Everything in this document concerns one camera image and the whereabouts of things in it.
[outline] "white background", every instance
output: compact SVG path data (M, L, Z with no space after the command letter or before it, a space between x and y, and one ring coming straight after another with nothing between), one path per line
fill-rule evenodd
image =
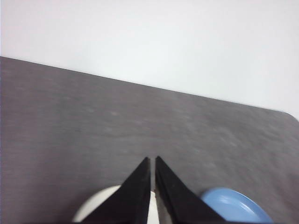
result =
M299 118L299 0L2 0L1 55Z

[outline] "blue plate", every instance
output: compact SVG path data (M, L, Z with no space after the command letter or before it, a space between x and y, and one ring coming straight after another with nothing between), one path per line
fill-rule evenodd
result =
M212 188L201 199L227 221L273 223L260 206L235 190Z

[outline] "dark gray tabletop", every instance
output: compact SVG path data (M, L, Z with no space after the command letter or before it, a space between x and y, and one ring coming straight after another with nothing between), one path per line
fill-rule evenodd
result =
M299 223L289 114L1 58L1 223L71 220L157 155L195 193L233 188Z

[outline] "blue dish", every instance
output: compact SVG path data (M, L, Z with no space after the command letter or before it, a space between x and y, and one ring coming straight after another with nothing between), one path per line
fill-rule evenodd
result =
M235 190L212 188L201 199L227 221L273 223L260 206Z

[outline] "table surface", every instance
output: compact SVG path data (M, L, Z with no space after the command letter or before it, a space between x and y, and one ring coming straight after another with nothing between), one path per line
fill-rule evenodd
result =
M1 57L1 223L69 221L157 155L196 194L232 188L299 223L291 115Z

